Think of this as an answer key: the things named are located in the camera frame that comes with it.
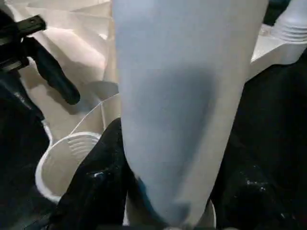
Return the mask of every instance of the black handle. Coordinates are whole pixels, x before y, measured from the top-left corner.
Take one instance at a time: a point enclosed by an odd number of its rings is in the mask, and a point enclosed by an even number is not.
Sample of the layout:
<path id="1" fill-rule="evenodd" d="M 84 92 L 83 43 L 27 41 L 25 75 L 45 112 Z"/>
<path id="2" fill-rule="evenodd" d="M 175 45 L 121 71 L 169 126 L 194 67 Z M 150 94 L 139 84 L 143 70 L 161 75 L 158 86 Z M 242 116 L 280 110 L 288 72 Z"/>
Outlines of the black handle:
<path id="1" fill-rule="evenodd" d="M 80 101 L 80 94 L 72 82 L 66 78 L 55 58 L 32 37 L 25 37 L 23 45 L 26 54 L 35 61 L 39 74 L 48 84 L 56 89 L 68 104 L 77 104 Z"/>

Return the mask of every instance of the white container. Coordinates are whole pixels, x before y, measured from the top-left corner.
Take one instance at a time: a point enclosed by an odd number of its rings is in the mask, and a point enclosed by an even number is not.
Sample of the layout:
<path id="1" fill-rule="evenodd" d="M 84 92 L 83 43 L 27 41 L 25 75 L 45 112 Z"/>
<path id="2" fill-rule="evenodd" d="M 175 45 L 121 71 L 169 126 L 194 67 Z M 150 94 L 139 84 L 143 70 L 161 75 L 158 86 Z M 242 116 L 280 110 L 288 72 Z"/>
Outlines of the white container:
<path id="1" fill-rule="evenodd" d="M 203 215 L 267 3 L 113 0 L 126 157 L 170 226 Z"/>
<path id="2" fill-rule="evenodd" d="M 74 173 L 100 139 L 100 134 L 80 132 L 66 136 L 48 148 L 35 172 L 39 192 L 58 203 Z"/>

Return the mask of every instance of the black rubber glove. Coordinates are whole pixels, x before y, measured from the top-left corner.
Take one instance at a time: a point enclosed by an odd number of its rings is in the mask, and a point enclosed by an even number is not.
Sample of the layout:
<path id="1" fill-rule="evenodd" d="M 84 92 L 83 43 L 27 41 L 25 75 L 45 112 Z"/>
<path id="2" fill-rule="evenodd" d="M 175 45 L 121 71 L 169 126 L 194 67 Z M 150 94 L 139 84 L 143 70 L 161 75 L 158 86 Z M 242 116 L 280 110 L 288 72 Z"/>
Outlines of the black rubber glove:
<path id="1" fill-rule="evenodd" d="M 78 167 L 48 229 L 95 230 L 99 225 L 122 225 L 131 178 L 118 118 Z"/>

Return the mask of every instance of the white plastic cup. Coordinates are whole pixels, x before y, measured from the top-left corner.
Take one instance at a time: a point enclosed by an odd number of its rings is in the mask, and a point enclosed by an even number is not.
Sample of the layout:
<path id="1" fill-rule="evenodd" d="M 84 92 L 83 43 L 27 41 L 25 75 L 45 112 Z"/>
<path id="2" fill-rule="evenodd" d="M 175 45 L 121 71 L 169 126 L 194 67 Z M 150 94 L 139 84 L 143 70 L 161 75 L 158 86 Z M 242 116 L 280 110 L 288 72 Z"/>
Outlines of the white plastic cup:
<path id="1" fill-rule="evenodd" d="M 48 148 L 35 172 L 39 192 L 48 200 L 58 203 L 77 168 L 100 137 L 100 134 L 92 132 L 74 133 Z"/>

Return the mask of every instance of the light blue cylindrical object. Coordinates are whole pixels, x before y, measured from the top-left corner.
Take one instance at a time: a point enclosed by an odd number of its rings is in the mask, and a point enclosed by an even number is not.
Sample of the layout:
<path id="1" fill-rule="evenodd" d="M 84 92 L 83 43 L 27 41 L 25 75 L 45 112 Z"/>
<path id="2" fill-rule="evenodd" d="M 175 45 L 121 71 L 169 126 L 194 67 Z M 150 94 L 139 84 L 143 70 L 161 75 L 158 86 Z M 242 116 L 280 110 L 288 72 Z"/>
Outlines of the light blue cylindrical object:
<path id="1" fill-rule="evenodd" d="M 194 226 L 213 188 L 267 0 L 113 0 L 129 165 L 152 215 Z"/>

